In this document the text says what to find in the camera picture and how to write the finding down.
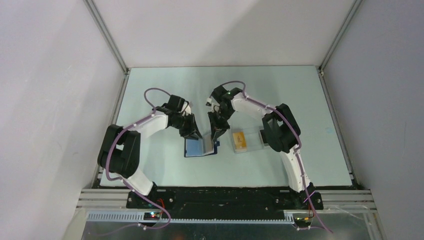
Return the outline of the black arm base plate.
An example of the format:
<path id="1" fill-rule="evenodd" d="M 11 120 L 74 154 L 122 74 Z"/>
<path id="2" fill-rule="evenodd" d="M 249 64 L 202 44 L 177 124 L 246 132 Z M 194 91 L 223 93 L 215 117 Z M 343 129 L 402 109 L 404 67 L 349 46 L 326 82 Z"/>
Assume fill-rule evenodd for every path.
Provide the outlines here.
<path id="1" fill-rule="evenodd" d="M 288 210 L 323 210 L 321 194 L 314 191 L 308 200 L 283 187 L 154 187 L 142 199 L 130 192 L 128 209 L 165 208 L 175 219 L 277 220 Z"/>

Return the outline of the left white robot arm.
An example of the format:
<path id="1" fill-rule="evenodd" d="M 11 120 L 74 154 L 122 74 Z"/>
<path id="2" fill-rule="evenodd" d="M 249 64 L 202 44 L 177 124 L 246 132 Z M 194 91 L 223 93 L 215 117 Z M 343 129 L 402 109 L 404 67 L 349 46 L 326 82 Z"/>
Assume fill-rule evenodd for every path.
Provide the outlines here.
<path id="1" fill-rule="evenodd" d="M 149 114 L 126 127 L 109 125 L 99 151 L 97 162 L 104 168 L 106 178 L 121 181 L 139 193 L 138 201 L 145 208 L 156 206 L 158 194 L 152 191 L 155 183 L 139 167 L 141 143 L 167 128 L 177 129 L 184 139 L 202 138 L 190 102 L 171 95 L 168 102 L 153 107 Z"/>

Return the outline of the blue card holder wallet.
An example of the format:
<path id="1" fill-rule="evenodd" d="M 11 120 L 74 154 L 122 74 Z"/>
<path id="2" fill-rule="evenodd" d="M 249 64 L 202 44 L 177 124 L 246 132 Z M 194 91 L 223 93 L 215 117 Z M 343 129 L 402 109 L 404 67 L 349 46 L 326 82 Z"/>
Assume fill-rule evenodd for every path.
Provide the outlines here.
<path id="1" fill-rule="evenodd" d="M 199 139 L 185 139 L 184 143 L 184 157 L 205 157 L 216 155 L 220 141 L 212 142 L 211 133 L 207 132 L 202 138 Z"/>

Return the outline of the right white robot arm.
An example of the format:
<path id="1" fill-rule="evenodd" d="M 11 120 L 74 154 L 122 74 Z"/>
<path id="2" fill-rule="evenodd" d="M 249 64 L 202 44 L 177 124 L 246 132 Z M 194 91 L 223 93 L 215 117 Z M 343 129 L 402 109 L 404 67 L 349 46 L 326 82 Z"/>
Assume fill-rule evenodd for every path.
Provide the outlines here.
<path id="1" fill-rule="evenodd" d="M 230 129 L 229 119 L 235 112 L 261 121 L 265 140 L 272 150 L 280 154 L 288 185 L 295 191 L 290 196 L 291 204 L 297 209 L 304 209 L 310 204 L 315 187 L 301 158 L 300 127 L 286 104 L 270 106 L 248 96 L 244 88 L 227 90 L 224 85 L 219 85 L 207 98 L 206 105 L 211 108 L 207 114 L 213 142 Z"/>

